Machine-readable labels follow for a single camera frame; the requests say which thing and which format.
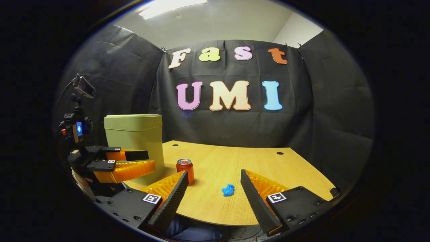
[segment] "blue plastic object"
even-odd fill
[[[227,187],[221,189],[221,191],[224,193],[224,197],[231,196],[234,193],[234,186],[231,184],[228,184]]]

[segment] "tabletop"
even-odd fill
[[[291,148],[242,148],[169,141],[163,143],[163,155],[165,170],[160,179],[175,174],[176,162],[181,158],[193,163],[195,182],[188,186],[176,213],[206,223],[258,224],[240,184],[242,169],[288,188],[304,186],[327,201],[333,198],[330,189],[335,186]],[[125,183],[134,189],[145,187],[133,181]],[[221,189],[227,184],[235,186],[234,194],[224,197]]]

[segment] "green trash bin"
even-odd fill
[[[145,149],[149,159],[155,162],[155,171],[131,181],[150,185],[159,180],[164,171],[163,139],[161,115],[108,115],[104,118],[109,146],[120,146],[122,149]]]

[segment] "pink letter u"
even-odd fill
[[[184,83],[176,86],[176,89],[178,89],[178,105],[183,110],[193,110],[200,104],[200,88],[203,86],[203,82],[196,81],[191,86],[194,87],[194,100],[192,102],[187,102],[185,98],[188,84]]]

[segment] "soda can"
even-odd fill
[[[176,171],[188,171],[188,185],[194,183],[194,169],[190,159],[179,159],[176,163]]]

